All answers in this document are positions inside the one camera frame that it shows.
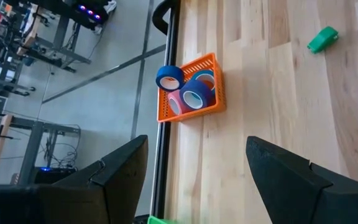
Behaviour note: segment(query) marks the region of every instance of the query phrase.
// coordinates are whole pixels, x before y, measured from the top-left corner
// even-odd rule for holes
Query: concrete floor
[[[137,215],[150,210],[158,126],[154,80],[157,70],[164,63],[165,51],[147,58],[142,58],[142,54],[165,44],[166,37],[152,24],[147,25],[150,4],[155,8],[161,1],[117,0],[117,10],[100,41],[90,30],[81,28],[76,53],[85,57],[91,55],[91,65],[74,64],[73,67],[78,70],[76,73],[51,68],[42,62],[26,67],[20,84],[35,86],[37,91],[28,97],[11,95],[6,106],[7,111],[21,116],[79,125],[83,130],[76,160],[79,169],[127,143],[131,137],[147,134],[149,163]],[[52,21],[49,28],[42,28],[40,36],[52,40],[56,26],[57,21]],[[136,57],[139,60],[133,64],[100,76]],[[10,140],[4,148],[0,161],[0,184],[8,184],[12,174],[20,171],[28,141],[26,134],[10,131],[9,135],[20,140]],[[77,140],[77,137],[66,137],[59,138],[58,142],[75,146]],[[55,155],[59,159],[70,150],[70,147],[60,144],[55,148]],[[43,156],[41,152],[37,165],[45,164]]]

